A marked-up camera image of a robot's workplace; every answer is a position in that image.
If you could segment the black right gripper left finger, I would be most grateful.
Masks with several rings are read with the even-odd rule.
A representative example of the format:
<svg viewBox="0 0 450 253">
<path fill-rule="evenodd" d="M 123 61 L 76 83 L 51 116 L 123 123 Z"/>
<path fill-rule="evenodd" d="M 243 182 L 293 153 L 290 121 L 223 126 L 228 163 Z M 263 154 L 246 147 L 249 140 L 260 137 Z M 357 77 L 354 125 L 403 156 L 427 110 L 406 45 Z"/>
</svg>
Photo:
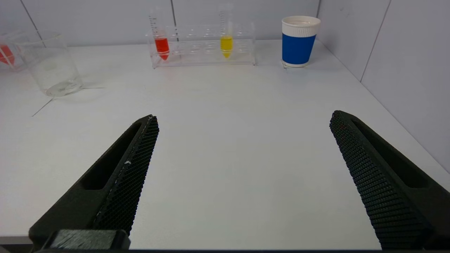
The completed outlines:
<svg viewBox="0 0 450 253">
<path fill-rule="evenodd" d="M 135 121 L 29 229 L 33 245 L 42 247 L 61 229 L 130 235 L 158 135 L 156 116 Z"/>
</svg>

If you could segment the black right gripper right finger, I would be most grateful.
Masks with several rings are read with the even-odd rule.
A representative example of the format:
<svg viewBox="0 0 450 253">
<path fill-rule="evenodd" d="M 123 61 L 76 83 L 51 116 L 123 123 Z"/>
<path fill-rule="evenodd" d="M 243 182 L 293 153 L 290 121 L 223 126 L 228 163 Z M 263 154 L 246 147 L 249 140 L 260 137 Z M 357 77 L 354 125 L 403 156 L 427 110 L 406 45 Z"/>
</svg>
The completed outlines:
<svg viewBox="0 0 450 253">
<path fill-rule="evenodd" d="M 449 250 L 449 191 L 354 115 L 329 127 L 381 248 Z"/>
</svg>

